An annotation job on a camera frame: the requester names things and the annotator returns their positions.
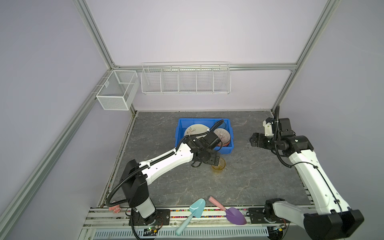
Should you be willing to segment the yellow glass cup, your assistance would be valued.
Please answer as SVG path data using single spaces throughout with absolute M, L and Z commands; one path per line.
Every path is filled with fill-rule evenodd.
M 226 161 L 223 158 L 219 159 L 219 164 L 217 166 L 212 166 L 212 171 L 215 174 L 222 173 L 226 167 Z

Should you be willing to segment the cream floral plate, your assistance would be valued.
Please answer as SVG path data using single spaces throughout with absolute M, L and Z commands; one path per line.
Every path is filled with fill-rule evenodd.
M 203 124 L 194 124 L 189 126 L 184 133 L 184 136 L 195 136 L 196 138 L 202 138 L 207 135 L 207 132 L 210 130 L 209 127 Z

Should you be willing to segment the pink striped bowl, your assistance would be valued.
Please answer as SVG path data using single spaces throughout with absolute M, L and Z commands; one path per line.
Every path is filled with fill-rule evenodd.
M 223 128 L 217 128 L 217 129 L 214 130 L 214 133 L 221 140 L 221 143 L 218 144 L 219 147 L 221 145 L 223 145 L 223 147 L 227 147 L 230 144 L 230 142 L 231 142 L 231 135 L 230 135 L 230 133 L 227 130 L 225 130 Z

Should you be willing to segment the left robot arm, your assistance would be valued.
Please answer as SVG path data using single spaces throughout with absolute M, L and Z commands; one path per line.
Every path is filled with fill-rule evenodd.
M 152 225 L 159 217 L 154 206 L 148 186 L 163 174 L 174 168 L 191 163 L 193 168 L 201 164 L 218 166 L 220 153 L 216 146 L 223 146 L 221 139 L 215 134 L 224 120 L 219 120 L 201 134 L 184 136 L 172 150 L 147 161 L 137 163 L 131 160 L 126 164 L 120 182 L 111 190 L 105 200 L 107 207 L 127 203 L 131 208 L 130 224 L 136 239 L 140 239 L 134 228 L 134 213 L 138 213 L 146 225 Z

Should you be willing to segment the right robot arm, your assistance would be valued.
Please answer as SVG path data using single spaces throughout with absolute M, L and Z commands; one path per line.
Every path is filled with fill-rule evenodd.
M 349 238 L 364 222 L 360 210 L 353 210 L 338 193 L 323 170 L 314 147 L 305 136 L 298 136 L 291 128 L 290 119 L 280 118 L 277 106 L 272 118 L 263 122 L 265 132 L 253 133 L 253 147 L 266 149 L 279 162 L 296 169 L 315 205 L 313 209 L 290 204 L 282 198 L 267 200 L 265 219 L 274 222 L 284 219 L 303 228 L 312 240 Z

